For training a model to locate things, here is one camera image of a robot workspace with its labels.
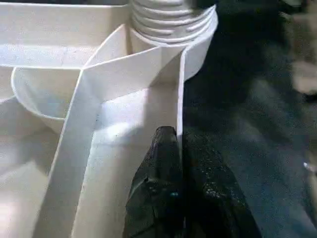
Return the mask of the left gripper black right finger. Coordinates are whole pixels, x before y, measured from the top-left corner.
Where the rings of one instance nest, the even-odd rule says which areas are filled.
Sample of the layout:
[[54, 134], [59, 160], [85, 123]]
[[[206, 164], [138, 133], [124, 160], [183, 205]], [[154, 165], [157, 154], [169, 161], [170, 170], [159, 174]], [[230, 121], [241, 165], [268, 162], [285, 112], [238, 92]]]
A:
[[260, 231], [233, 172], [204, 135], [184, 135], [190, 238], [258, 238]]

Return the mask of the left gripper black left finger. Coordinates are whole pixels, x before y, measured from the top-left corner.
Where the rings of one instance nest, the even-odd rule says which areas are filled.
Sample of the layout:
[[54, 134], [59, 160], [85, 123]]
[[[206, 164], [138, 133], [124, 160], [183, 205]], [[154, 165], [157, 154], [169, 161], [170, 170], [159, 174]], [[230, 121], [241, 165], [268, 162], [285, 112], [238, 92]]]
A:
[[161, 126], [131, 183], [125, 236], [181, 238], [183, 207], [183, 171], [176, 131], [171, 126]]

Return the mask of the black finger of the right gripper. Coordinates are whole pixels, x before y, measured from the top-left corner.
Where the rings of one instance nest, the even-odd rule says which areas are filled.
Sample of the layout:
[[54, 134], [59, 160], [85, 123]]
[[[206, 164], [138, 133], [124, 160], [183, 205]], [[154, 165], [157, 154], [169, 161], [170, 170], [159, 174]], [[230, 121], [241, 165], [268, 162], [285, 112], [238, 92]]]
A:
[[185, 0], [191, 9], [207, 9], [215, 5], [215, 0]]

